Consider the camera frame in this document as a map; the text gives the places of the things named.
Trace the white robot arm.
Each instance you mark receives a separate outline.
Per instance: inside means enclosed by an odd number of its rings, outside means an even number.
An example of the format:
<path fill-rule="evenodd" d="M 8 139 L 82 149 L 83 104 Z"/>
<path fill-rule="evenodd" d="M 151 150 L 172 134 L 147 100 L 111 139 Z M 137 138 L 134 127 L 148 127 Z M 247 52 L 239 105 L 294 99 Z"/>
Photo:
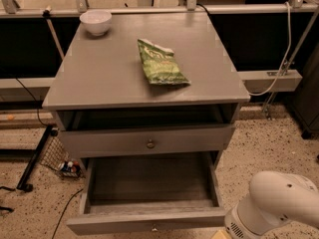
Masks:
<path fill-rule="evenodd" d="M 297 221 L 319 228 L 319 191 L 307 177 L 261 171 L 250 180 L 248 194 L 224 217 L 224 228 L 211 239 L 260 239 Z"/>

